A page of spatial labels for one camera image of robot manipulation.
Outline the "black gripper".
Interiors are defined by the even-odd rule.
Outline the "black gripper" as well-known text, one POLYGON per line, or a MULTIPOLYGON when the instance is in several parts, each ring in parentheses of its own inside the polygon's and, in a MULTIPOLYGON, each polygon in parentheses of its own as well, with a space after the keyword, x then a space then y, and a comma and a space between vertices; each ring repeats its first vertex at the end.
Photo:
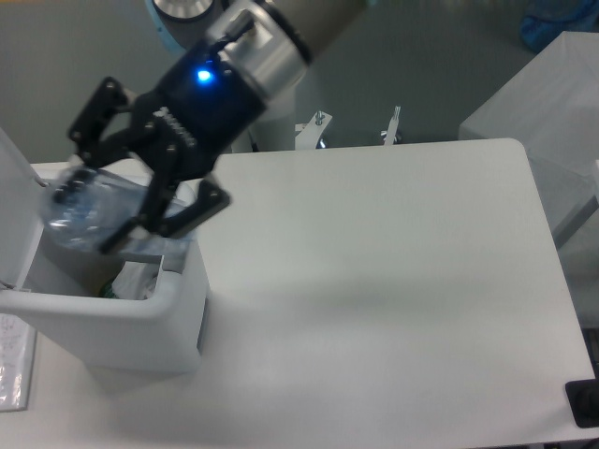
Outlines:
POLYGON ((266 105, 230 62, 210 54, 200 40, 158 81, 137 97, 113 77, 100 81, 67 136, 76 145, 81 164, 59 181, 51 201, 65 204, 83 193, 103 167, 125 159, 130 149, 152 170, 158 169, 170 145, 178 158, 171 178, 155 172, 139 212, 98 247, 103 254, 117 253, 141 228, 151 236, 180 239, 224 210, 229 193, 212 175, 197 186, 197 199, 167 216, 179 181, 199 179, 212 172, 216 160, 264 110, 266 105), (125 114, 126 126, 104 137, 113 119, 125 114), (138 133, 156 120, 155 136, 134 145, 138 133))

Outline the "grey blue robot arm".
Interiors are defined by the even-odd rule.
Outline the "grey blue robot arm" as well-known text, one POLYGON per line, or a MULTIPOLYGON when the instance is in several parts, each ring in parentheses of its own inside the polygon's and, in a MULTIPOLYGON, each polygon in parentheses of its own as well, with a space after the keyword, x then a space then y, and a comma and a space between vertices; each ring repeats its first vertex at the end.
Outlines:
POLYGON ((230 203, 219 156, 366 6, 309 19, 304 1, 234 1, 150 91, 103 79, 68 132, 80 162, 42 201, 46 232, 83 252, 183 253, 230 203))

